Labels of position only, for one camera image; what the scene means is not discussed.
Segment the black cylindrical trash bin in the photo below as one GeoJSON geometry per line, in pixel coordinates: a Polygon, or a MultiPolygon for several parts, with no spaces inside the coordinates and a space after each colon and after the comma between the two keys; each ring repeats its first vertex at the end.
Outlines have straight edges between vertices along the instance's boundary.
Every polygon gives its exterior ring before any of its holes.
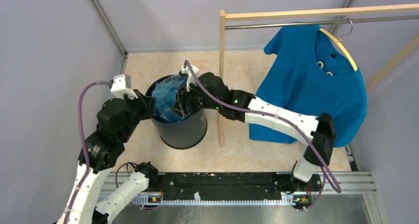
{"type": "MultiPolygon", "coordinates": [[[[151,92],[155,87],[155,81],[147,90],[146,95],[151,96],[151,92]]],[[[181,122],[167,124],[161,123],[152,118],[152,122],[162,141],[174,149],[189,149],[199,144],[207,133],[208,122],[203,109],[184,118],[181,122]]]]}

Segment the blue plastic trash bag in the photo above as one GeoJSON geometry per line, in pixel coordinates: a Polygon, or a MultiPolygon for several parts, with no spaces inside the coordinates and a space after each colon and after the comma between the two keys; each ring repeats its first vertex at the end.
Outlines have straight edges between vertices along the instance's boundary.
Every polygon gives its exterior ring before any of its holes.
{"type": "Polygon", "coordinates": [[[184,120],[175,114],[172,109],[176,102],[175,92],[186,85],[186,79],[179,74],[169,75],[157,81],[151,96],[156,99],[155,120],[161,123],[173,124],[184,120]]]}

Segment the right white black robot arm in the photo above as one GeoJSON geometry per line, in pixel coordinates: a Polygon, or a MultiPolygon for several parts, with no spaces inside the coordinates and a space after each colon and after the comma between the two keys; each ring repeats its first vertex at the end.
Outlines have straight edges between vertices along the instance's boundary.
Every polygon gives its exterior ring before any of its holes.
{"type": "Polygon", "coordinates": [[[332,188],[341,192],[329,168],[336,140],[331,115],[304,115],[275,106],[246,91],[230,90],[219,76],[211,72],[197,77],[190,71],[181,70],[179,75],[185,79],[186,85],[175,93],[173,112],[176,115],[187,117],[199,109],[216,110],[227,120],[259,125],[286,134],[307,145],[292,169],[291,187],[304,190],[315,170],[320,168],[332,188]]]}

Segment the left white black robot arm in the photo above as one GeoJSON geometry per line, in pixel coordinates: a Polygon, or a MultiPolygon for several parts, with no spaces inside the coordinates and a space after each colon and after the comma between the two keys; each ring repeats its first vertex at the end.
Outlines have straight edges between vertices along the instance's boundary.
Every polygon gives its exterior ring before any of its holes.
{"type": "Polygon", "coordinates": [[[110,224],[142,191],[158,186],[158,169],[150,162],[135,165],[128,180],[98,202],[106,178],[142,120],[154,116],[155,99],[134,90],[135,97],[107,100],[97,114],[96,130],[84,138],[77,176],[59,224],[110,224]]]}

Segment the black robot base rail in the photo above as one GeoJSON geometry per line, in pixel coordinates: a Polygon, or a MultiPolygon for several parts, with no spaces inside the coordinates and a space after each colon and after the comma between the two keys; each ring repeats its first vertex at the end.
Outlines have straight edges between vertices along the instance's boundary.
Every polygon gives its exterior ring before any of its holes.
{"type": "Polygon", "coordinates": [[[256,206],[285,205],[306,208],[323,182],[313,175],[308,182],[290,173],[164,173],[133,199],[136,205],[256,206]]]}

